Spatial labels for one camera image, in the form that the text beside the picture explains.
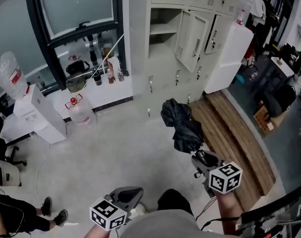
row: office chair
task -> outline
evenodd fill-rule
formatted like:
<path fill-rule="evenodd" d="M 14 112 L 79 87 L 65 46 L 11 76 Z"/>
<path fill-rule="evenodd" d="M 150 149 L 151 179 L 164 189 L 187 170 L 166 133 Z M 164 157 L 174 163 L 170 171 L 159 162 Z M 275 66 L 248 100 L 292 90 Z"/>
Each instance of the office chair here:
<path fill-rule="evenodd" d="M 18 165 L 18 164 L 23 164 L 24 166 L 27 165 L 26 161 L 13 161 L 13 158 L 15 156 L 15 152 L 19 150 L 19 147 L 14 146 L 10 157 L 7 157 L 5 155 L 6 150 L 7 150 L 7 145 L 5 143 L 5 140 L 0 138 L 0 160 L 1 161 L 6 161 L 6 162 L 11 163 L 13 165 Z"/>

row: plastic water bottle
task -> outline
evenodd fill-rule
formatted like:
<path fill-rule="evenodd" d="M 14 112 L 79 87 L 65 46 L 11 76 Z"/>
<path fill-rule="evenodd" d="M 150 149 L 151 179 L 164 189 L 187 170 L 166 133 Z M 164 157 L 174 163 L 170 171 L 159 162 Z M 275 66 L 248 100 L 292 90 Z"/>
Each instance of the plastic water bottle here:
<path fill-rule="evenodd" d="M 65 106 L 69 109 L 69 115 L 76 124 L 88 128 L 96 124 L 96 116 L 81 94 L 71 98 L 70 102 L 66 103 Z"/>
<path fill-rule="evenodd" d="M 243 22 L 244 22 L 244 13 L 245 13 L 245 10 L 241 10 L 241 13 L 238 17 L 238 20 L 237 20 L 237 24 L 238 25 L 243 25 Z"/>
<path fill-rule="evenodd" d="M 13 52 L 6 52 L 0 57 L 0 87 L 14 100 L 21 99 L 28 89 Z"/>

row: gray floor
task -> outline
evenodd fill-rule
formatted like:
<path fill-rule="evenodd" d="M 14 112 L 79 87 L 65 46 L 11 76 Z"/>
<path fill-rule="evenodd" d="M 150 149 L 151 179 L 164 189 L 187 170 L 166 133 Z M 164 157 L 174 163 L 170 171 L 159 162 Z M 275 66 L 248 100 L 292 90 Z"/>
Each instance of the gray floor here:
<path fill-rule="evenodd" d="M 298 93 L 301 88 L 301 78 L 297 82 L 292 81 L 292 85 L 295 86 Z M 235 83 L 228 88 L 228 91 L 254 123 L 259 133 L 263 135 L 253 118 L 257 106 L 249 89 L 243 84 Z M 297 97 L 279 128 L 266 137 L 263 135 L 264 143 L 278 169 L 286 193 L 301 185 L 300 107 L 301 100 Z M 296 212 L 297 208 L 294 207 L 292 215 L 294 216 Z"/>
<path fill-rule="evenodd" d="M 174 149 L 174 129 L 165 127 L 161 118 L 142 122 L 138 117 L 134 103 L 129 102 L 98 112 L 97 126 L 92 129 L 76 129 L 69 123 L 68 140 L 50 147 L 37 135 L 17 144 L 20 150 L 15 159 L 25 158 L 28 166 L 20 167 L 22 187 L 6 187 L 6 194 L 37 207 L 50 196 L 54 215 L 65 208 L 68 222 L 78 223 L 56 227 L 47 234 L 35 231 L 33 238 L 84 237 L 93 226 L 89 206 L 116 187 L 128 185 L 144 188 L 142 201 L 150 211 L 156 209 L 158 198 L 169 188 L 177 189 L 190 201 L 195 216 L 202 211 L 210 198 L 203 181 L 193 177 L 190 156 Z M 48 149 L 39 172 L 35 202 L 37 170 Z M 198 225 L 218 217 L 215 203 L 200 217 Z M 208 228 L 222 232 L 218 222 Z"/>

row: shelf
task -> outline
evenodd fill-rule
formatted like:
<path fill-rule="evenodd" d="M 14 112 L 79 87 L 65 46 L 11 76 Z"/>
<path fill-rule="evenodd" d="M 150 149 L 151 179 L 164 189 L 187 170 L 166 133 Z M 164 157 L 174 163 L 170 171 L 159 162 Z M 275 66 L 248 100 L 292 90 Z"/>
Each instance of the shelf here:
<path fill-rule="evenodd" d="M 79 93 L 89 102 L 91 108 L 100 107 L 132 96 L 131 76 L 124 77 L 124 81 L 120 82 L 116 75 L 116 81 L 113 84 L 109 84 L 106 74 L 102 74 L 101 77 L 102 85 L 100 86 L 97 86 L 94 79 L 91 79 L 81 91 L 70 93 L 68 89 L 59 90 L 49 94 L 46 98 L 52 102 L 55 110 L 65 119 L 69 117 L 65 103 Z"/>
<path fill-rule="evenodd" d="M 158 57 L 169 57 L 174 52 L 165 43 L 156 43 L 149 45 L 149 59 L 157 59 Z"/>
<path fill-rule="evenodd" d="M 169 24 L 151 24 L 150 35 L 155 34 L 171 34 L 176 33 L 177 29 L 174 29 Z"/>

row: gray shirt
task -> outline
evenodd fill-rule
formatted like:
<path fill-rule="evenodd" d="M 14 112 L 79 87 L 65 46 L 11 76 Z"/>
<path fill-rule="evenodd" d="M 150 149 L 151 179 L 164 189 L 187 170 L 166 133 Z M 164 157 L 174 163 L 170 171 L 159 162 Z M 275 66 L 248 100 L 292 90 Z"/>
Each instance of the gray shirt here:
<path fill-rule="evenodd" d="M 202 232 L 194 217 L 183 210 L 148 213 L 134 218 L 122 229 L 120 238 L 236 238 Z"/>

